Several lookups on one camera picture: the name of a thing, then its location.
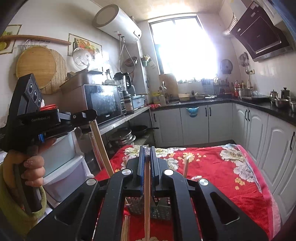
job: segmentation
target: microwave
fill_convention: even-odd
[[[61,106],[71,113],[94,109],[98,114],[98,124],[126,114],[119,85],[81,85],[67,92],[63,91]]]

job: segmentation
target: red tablecloth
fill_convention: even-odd
[[[167,160],[169,168],[183,173],[184,159],[189,160],[188,179],[208,179],[232,202],[254,220],[271,240],[280,229],[280,215],[260,171],[240,145],[206,148],[156,148],[157,157]],[[125,146],[110,160],[114,171],[125,168],[123,159],[139,155],[139,146]],[[97,180],[107,179],[102,170]],[[173,240],[171,222],[151,219],[151,240]],[[144,238],[144,218],[131,215],[130,240]]]

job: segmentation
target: blue bowl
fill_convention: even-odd
[[[192,117],[192,118],[194,118],[194,117],[197,116],[198,108],[199,108],[199,107],[195,107],[195,108],[186,108],[186,110],[188,111],[189,116]]]

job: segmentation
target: round metal bolt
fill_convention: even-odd
[[[96,184],[96,180],[93,178],[90,178],[86,181],[86,184],[89,186],[95,185]]]
[[[199,182],[200,185],[202,185],[202,186],[206,186],[206,185],[209,184],[209,181],[208,181],[207,179],[204,179],[204,178],[199,179],[198,182]]]
[[[123,175],[126,175],[126,176],[127,176],[127,175],[130,175],[130,174],[131,174],[131,170],[130,170],[130,169],[123,169],[123,170],[122,170],[122,174],[123,174]]]
[[[174,174],[174,171],[172,169],[166,169],[164,170],[164,173],[167,175],[167,176],[171,176]]]

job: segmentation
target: white cylindrical water heater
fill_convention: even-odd
[[[119,39],[124,36],[126,43],[137,42],[142,35],[139,27],[115,4],[102,8],[94,17],[93,26]]]

